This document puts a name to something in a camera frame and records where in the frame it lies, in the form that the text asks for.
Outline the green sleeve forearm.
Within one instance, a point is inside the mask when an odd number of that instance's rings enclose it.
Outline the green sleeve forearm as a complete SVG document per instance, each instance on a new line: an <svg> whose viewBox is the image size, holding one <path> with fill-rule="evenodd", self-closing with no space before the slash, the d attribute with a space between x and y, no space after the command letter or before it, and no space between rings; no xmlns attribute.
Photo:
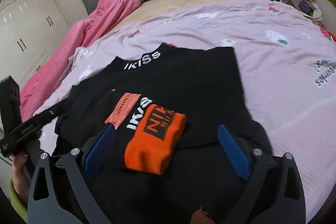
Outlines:
<svg viewBox="0 0 336 224"><path fill-rule="evenodd" d="M25 223L28 223L27 208L24 206L22 201L17 196L15 189L14 189L12 178L9 179L8 188L9 188L9 199L10 199L10 203L12 207L19 214L21 219L23 219Z"/></svg>

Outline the left hand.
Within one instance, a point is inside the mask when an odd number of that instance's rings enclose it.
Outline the left hand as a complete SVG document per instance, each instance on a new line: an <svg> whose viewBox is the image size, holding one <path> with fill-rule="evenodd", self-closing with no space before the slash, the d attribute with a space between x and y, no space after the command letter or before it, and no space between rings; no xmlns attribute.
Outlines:
<svg viewBox="0 0 336 224"><path fill-rule="evenodd" d="M12 180L14 191L25 206L27 206L28 204L30 191L30 183L23 173L23 167L25 166L27 159L28 155L25 152L21 152L17 154L17 156L13 156L12 166Z"/></svg>

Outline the right hand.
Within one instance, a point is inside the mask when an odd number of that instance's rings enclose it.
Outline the right hand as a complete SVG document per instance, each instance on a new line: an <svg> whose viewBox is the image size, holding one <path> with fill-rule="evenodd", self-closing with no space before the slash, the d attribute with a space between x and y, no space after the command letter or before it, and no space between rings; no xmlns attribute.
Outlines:
<svg viewBox="0 0 336 224"><path fill-rule="evenodd" d="M214 224L214 221L206 211L200 208L192 215L190 224Z"/></svg>

